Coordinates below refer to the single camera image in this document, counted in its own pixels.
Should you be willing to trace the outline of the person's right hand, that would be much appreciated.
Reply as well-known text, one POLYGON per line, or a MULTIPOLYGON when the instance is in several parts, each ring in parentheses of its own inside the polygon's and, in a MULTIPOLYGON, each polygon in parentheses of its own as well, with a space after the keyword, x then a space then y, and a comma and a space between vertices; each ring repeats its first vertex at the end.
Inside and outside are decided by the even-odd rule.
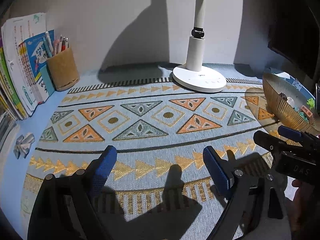
POLYGON ((311 239, 319 230, 319 187, 294 179, 297 188, 290 203, 289 219, 296 239, 311 239))

